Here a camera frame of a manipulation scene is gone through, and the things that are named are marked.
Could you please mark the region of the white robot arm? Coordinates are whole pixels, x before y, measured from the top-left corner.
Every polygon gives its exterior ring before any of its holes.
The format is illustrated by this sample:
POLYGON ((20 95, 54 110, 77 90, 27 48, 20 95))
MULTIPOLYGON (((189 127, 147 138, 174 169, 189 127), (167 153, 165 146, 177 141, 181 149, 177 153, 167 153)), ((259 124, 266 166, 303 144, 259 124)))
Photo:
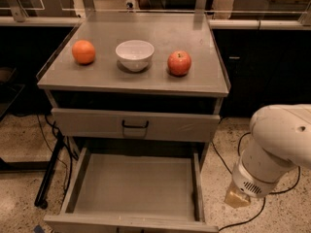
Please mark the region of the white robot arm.
POLYGON ((268 195, 292 169, 311 168, 311 105, 262 107, 251 117, 250 133, 225 195, 234 209, 268 195))

